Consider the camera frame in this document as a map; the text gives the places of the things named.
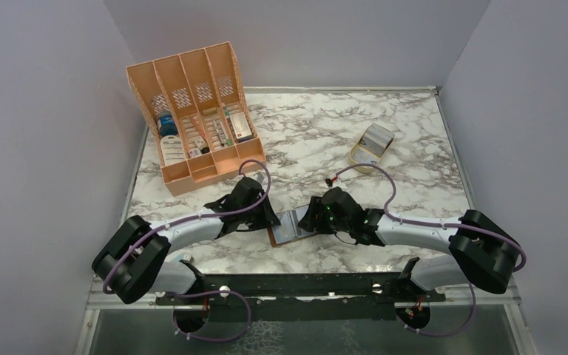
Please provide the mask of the brown leather card holder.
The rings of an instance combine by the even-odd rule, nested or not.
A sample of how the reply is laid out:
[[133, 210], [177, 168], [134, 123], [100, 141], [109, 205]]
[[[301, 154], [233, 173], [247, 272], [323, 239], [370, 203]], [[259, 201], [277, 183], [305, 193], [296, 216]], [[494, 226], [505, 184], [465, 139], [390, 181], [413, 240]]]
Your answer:
[[276, 248], [317, 235], [316, 232], [302, 230], [297, 225], [307, 211], [308, 205], [305, 205], [276, 214], [280, 224], [267, 229], [271, 246]]

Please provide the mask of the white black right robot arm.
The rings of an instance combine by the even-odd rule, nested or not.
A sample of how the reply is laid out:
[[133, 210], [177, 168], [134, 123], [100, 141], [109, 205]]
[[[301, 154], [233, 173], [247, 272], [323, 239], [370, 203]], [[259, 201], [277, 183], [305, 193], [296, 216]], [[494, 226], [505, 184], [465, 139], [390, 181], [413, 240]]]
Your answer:
[[503, 294], [513, 272], [523, 264], [518, 242], [473, 209], [460, 217], [414, 220], [382, 209], [364, 209], [334, 187], [311, 198], [297, 225], [312, 234], [346, 233], [365, 246], [414, 246], [440, 252], [405, 268], [397, 291], [408, 301], [437, 287], [464, 283]]

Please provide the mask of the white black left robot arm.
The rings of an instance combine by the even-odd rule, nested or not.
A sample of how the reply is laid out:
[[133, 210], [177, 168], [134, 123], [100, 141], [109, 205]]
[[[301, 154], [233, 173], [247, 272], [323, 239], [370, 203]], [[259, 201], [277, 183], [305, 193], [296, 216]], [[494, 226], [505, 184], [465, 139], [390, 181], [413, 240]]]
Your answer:
[[129, 217], [92, 261], [103, 292], [125, 304], [150, 291], [170, 291], [184, 303], [197, 302], [203, 293], [197, 269], [185, 262], [171, 266], [167, 256], [235, 233], [240, 226], [254, 231], [279, 225], [268, 199], [270, 189], [269, 184], [242, 177], [230, 193], [176, 220], [153, 226], [140, 215]]

